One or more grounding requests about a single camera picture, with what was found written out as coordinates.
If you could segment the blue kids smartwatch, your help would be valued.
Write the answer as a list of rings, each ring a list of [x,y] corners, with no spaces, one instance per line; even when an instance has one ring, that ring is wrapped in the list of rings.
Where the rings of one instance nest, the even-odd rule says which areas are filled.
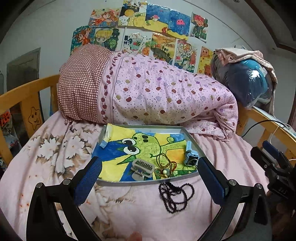
[[[184,165],[188,167],[196,167],[199,159],[199,154],[197,151],[192,149],[192,142],[187,141]]]

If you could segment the pink floral bedsheet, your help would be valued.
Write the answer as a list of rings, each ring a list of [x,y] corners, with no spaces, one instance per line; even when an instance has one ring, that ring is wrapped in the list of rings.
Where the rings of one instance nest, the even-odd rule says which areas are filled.
[[[101,126],[85,121],[68,125],[53,114],[12,159],[1,178],[1,210],[21,239],[26,238],[29,205],[37,183],[56,185],[72,178],[90,161]],[[226,142],[194,135],[216,169],[239,184],[267,185],[262,168],[251,158],[251,145],[240,136]],[[103,240],[126,240],[138,232],[144,240],[197,240],[219,210],[199,176],[186,183],[195,189],[185,210],[170,214],[157,184],[131,187],[95,185],[80,206]]]

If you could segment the grey claw hair clip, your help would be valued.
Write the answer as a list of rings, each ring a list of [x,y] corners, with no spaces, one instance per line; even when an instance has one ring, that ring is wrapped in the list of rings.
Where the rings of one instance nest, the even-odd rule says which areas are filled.
[[[152,178],[155,165],[142,159],[135,159],[132,162],[132,178],[135,181],[143,181],[145,178]]]

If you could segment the plastic bagged blue bedding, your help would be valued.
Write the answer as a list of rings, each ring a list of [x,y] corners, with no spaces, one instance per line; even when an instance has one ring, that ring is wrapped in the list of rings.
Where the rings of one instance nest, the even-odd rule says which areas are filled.
[[[271,113],[273,82],[267,70],[253,59],[222,64],[217,54],[211,60],[211,74],[225,85],[245,108],[256,106]]]

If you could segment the pink dotted quilt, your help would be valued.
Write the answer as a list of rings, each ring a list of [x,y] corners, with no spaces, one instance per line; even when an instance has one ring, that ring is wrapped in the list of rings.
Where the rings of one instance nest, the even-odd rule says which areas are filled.
[[[182,126],[228,140],[236,132],[237,101],[213,78],[144,55],[114,53],[102,74],[99,123]]]

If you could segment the red checked pillow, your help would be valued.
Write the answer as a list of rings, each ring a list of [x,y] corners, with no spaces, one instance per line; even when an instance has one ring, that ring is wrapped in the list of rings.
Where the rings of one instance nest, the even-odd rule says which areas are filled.
[[[97,97],[104,70],[114,54],[99,45],[77,48],[59,70],[57,97],[64,123],[98,123]]]

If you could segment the pink folded cloth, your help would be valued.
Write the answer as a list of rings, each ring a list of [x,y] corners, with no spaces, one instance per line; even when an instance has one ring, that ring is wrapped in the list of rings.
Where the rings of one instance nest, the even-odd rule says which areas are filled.
[[[211,74],[233,93],[244,108],[256,106],[274,115],[278,79],[273,66],[260,51],[216,49],[211,60]]]

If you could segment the children drawings on wall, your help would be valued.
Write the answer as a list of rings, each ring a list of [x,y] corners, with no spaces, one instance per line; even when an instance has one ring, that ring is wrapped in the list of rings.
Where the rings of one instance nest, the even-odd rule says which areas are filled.
[[[191,73],[211,76],[213,51],[198,50],[189,37],[207,39],[208,20],[145,1],[123,1],[119,8],[94,9],[88,25],[73,32],[70,52],[95,44],[166,61]]]

